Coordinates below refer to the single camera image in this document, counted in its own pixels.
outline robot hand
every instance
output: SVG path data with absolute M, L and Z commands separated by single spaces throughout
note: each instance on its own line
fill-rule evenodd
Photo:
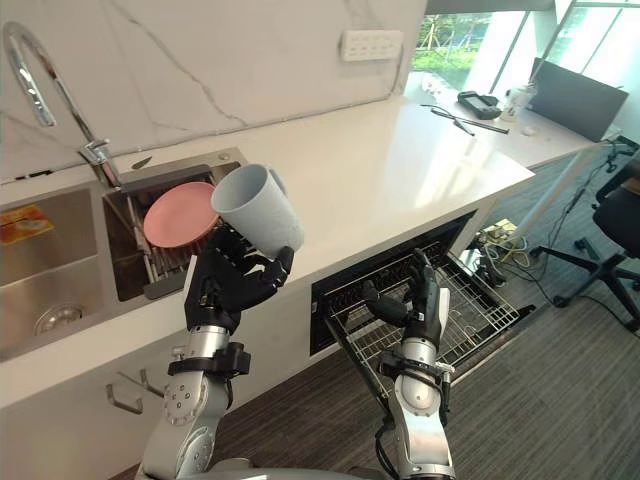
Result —
M 411 301 L 411 311 L 402 302 L 381 295 L 371 281 L 366 281 L 363 285 L 363 299 L 375 316 L 398 328 L 404 328 L 405 338 L 424 337 L 437 349 L 444 329 L 440 312 L 441 291 L 435 281 L 435 271 L 421 250 L 413 251 L 409 272 L 409 290 L 405 301 Z
M 232 227 L 214 232 L 198 257 L 185 300 L 187 329 L 220 325 L 233 334 L 239 313 L 275 295 L 293 264 L 293 249 L 283 247 L 274 260 L 251 253 L 250 244 Z

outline marble backsplash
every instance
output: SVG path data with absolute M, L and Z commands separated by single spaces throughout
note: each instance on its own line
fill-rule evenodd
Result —
M 426 0 L 3 0 L 45 45 L 116 153 L 401 92 Z M 404 32 L 399 60 L 344 63 L 348 29 Z M 83 138 L 27 55 L 59 124 L 38 126 L 2 51 L 0 177 L 78 161 Z

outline white cabinet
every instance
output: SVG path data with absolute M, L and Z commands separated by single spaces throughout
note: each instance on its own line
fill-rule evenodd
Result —
M 0 411 L 0 477 L 105 480 L 138 463 L 160 419 L 162 399 L 118 372 L 147 368 L 149 381 L 162 388 L 168 362 L 160 350 L 171 351 L 154 344 Z M 118 402 L 137 408 L 140 399 L 142 414 L 110 404 L 108 384 Z

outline dishwasher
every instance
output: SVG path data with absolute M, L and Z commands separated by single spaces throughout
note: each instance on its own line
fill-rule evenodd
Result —
M 457 366 L 523 318 L 472 269 L 449 252 L 471 212 L 374 257 L 319 280 L 311 287 L 310 354 L 336 341 L 362 375 L 383 409 L 388 408 L 392 382 L 377 374 L 377 357 L 399 344 L 402 331 L 375 318 L 362 300 L 362 285 L 404 301 L 409 289 L 411 252 L 419 248 L 436 269 L 441 287 L 450 290 L 450 309 L 438 361 Z

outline electrical outlet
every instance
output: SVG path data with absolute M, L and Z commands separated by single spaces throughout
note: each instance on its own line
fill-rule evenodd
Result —
M 342 60 L 364 62 L 398 58 L 403 38 L 400 30 L 347 30 L 342 35 Z

